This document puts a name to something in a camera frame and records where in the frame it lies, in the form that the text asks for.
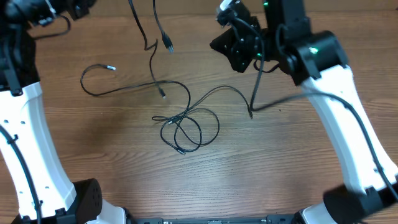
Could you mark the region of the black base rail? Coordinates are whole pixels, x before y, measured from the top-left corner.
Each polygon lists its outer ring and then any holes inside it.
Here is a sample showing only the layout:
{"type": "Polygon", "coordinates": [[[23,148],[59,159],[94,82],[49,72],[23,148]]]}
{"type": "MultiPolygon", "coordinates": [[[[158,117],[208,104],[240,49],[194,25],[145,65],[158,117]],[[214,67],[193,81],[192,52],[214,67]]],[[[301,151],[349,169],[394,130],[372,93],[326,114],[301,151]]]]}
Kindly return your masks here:
{"type": "Polygon", "coordinates": [[[246,218],[131,218],[132,224],[294,224],[299,223],[295,215],[267,215],[246,218]]]}

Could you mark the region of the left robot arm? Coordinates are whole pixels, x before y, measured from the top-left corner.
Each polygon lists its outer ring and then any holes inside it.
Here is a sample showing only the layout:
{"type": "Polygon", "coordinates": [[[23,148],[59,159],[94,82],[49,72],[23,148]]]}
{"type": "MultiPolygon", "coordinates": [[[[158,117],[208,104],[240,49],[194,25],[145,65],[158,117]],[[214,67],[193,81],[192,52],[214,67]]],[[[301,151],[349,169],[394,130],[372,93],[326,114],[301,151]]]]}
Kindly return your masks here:
{"type": "Polygon", "coordinates": [[[46,26],[67,12],[77,20],[93,1],[1,2],[1,153],[12,177],[19,213],[16,223],[132,223],[111,205],[96,179],[72,182],[58,158],[47,125],[36,38],[31,26],[46,26]]]}

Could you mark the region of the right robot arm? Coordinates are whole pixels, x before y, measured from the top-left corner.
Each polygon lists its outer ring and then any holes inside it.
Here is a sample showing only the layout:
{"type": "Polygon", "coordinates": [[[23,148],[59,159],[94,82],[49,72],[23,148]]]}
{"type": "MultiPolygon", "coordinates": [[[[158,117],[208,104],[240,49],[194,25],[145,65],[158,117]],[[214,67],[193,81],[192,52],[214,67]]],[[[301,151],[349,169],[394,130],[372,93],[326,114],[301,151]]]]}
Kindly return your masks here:
{"type": "Polygon", "coordinates": [[[387,155],[361,104],[349,61],[336,36],[314,33],[302,1],[266,0],[262,28],[241,1],[223,1],[216,20],[227,31],[210,46],[244,72],[275,61],[311,102],[334,147],[342,185],[320,203],[285,215],[284,223],[359,223],[397,202],[397,166],[387,155]]]}

